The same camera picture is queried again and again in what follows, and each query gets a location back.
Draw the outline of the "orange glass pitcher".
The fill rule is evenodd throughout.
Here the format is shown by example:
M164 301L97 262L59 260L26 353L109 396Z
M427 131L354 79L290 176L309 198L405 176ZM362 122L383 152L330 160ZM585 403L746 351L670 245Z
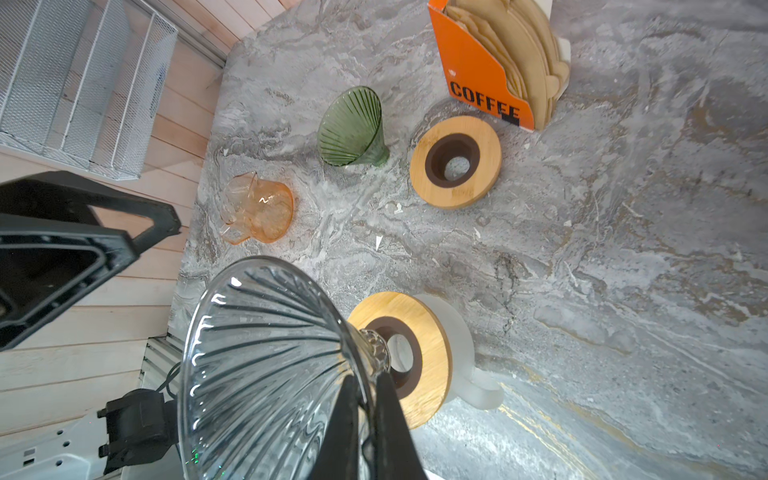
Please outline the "orange glass pitcher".
M220 236L231 245L248 239L269 244L288 231L294 196L281 182L264 180L256 172L232 178L224 189Z

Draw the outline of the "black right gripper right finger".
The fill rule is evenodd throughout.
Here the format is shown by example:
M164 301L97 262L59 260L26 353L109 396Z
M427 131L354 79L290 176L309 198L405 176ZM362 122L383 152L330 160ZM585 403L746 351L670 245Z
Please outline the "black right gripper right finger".
M374 478L427 480L388 372L378 375L375 392Z

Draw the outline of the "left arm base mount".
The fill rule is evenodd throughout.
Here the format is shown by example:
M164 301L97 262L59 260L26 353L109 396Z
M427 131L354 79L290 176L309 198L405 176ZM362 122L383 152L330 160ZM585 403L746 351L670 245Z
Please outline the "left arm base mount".
M106 420L108 435L98 448L99 458L106 459L104 475L158 461L179 442L177 401L155 390L132 390L109 401L97 417Z

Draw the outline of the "brown paper filter stack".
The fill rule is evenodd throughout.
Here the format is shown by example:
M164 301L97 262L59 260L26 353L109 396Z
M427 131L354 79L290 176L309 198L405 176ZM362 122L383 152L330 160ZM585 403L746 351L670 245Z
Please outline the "brown paper filter stack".
M450 1L443 12L478 40L504 70L507 89L528 103L544 129L567 87L570 66L549 18L534 1Z

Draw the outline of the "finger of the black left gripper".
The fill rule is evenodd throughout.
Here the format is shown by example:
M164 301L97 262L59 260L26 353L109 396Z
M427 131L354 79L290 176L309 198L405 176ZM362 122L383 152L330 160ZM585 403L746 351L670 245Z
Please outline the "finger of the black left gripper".
M144 218L151 225L131 239L141 254L181 231L173 206L128 194L67 171L48 171L1 184L1 219L23 229L50 227L55 233L107 230L94 208Z
M1 216L1 349L11 350L139 258L100 225Z

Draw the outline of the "clear glass dripper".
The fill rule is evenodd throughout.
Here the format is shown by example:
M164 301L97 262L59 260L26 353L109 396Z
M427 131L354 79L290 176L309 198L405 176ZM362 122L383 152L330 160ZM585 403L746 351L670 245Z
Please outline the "clear glass dripper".
M208 284L180 369L178 427L188 479L305 479L345 380L368 426L383 337L351 325L293 264L240 259Z

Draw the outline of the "aluminium rail base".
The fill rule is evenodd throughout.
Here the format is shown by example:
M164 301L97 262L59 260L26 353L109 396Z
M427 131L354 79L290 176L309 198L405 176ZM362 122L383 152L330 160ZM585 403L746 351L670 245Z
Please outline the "aluminium rail base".
M105 471L107 459L98 449L109 440L107 421L97 412L112 400L137 389L154 390L166 380L181 360L183 342L168 334L146 342L138 371L118 390L97 390L92 379L67 382L60 408L38 405L35 413L52 415L72 407L76 400L88 400L91 407L71 419L48 421L1 436L1 477L3 479L182 479L181 460L172 446L163 457L149 464L124 466Z

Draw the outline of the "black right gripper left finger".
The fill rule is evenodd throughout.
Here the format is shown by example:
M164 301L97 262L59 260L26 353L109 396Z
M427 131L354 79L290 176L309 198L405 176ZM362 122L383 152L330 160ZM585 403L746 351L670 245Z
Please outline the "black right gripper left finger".
M351 480L359 474L359 385L352 376L342 382L311 480Z

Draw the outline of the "orange coffee filter box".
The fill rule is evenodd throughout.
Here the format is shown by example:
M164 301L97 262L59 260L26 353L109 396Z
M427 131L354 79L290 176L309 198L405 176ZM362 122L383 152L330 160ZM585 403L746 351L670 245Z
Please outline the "orange coffee filter box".
M428 3L450 95L473 108L516 125L534 130L529 104L510 93L502 65L469 31L443 10L446 0Z

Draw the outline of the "wooden ring dripper stand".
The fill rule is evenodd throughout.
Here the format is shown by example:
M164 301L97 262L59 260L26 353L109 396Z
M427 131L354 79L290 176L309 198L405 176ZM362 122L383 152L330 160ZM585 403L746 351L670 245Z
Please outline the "wooden ring dripper stand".
M348 322L376 333L385 344L397 336L404 339L411 367L390 366L388 372L408 427L426 424L446 401L453 373L449 340L437 315L414 296L387 291L359 303Z

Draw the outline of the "green glass dripper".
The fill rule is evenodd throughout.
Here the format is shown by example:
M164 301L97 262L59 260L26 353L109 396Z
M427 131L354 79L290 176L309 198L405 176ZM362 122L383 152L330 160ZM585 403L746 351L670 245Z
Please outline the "green glass dripper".
M377 93L368 86L356 86L339 95L323 115L317 144L321 159L331 166L385 164L390 152Z

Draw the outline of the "frosted white mug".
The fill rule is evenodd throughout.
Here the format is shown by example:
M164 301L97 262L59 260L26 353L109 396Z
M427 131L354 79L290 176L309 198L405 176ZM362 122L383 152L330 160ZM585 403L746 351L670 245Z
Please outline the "frosted white mug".
M503 389L476 366L474 341L462 315L437 296L419 294L415 298L437 317L451 350L452 376L446 402L459 398L479 410L498 408L504 399Z

